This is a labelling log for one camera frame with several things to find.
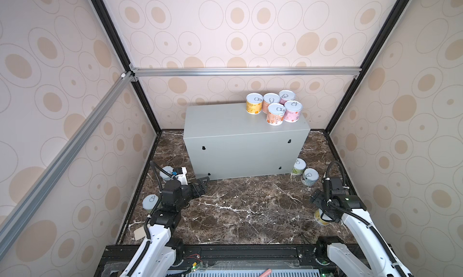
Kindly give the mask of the yellow label can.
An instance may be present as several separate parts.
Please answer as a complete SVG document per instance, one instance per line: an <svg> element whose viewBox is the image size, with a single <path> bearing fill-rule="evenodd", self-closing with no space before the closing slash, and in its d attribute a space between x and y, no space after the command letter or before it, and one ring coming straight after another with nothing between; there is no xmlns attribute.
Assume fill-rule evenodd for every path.
<svg viewBox="0 0 463 277"><path fill-rule="evenodd" d="M259 93L250 93L246 97L246 111L248 114L259 114L262 110L264 98Z"/></svg>

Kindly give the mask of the brown orange label can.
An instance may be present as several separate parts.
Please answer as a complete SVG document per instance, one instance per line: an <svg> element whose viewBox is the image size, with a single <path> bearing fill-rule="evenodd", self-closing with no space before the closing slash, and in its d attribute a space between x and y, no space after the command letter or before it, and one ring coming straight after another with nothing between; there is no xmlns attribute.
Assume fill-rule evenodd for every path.
<svg viewBox="0 0 463 277"><path fill-rule="evenodd" d="M279 103L272 103L268 106L266 121L271 126L279 126L283 123L286 108Z"/></svg>

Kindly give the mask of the orange pink label can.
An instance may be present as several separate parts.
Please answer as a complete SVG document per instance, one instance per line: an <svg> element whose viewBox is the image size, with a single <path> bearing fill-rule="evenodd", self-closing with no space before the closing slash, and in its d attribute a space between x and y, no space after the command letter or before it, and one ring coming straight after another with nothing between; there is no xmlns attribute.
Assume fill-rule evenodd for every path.
<svg viewBox="0 0 463 277"><path fill-rule="evenodd" d="M268 107L271 104L279 104L280 103L280 96L276 93L267 93L264 95L264 99L262 102L262 111L267 114L268 113Z"/></svg>

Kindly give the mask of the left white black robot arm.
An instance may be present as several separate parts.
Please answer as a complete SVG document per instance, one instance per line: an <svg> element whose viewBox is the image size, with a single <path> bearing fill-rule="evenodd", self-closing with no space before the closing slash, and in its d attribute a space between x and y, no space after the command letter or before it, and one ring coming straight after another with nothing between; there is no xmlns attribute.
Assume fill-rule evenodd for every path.
<svg viewBox="0 0 463 277"><path fill-rule="evenodd" d="M181 221L182 209L207 193L208 176L192 182L182 182L179 176L166 182L160 197L143 224L142 244L123 277L166 277L169 269L183 259L183 242L172 235Z"/></svg>

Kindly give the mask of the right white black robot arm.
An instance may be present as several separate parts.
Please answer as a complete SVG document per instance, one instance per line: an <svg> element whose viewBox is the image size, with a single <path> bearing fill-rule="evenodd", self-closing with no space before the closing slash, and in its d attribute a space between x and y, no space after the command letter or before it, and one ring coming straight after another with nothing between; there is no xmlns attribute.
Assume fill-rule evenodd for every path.
<svg viewBox="0 0 463 277"><path fill-rule="evenodd" d="M315 259L322 266L336 265L348 277L411 277L411 271L399 260L376 229L366 206L356 195L349 195L339 177L324 177L323 189L311 197L321 223L343 223L353 234L364 254L365 265L337 236L319 237Z"/></svg>

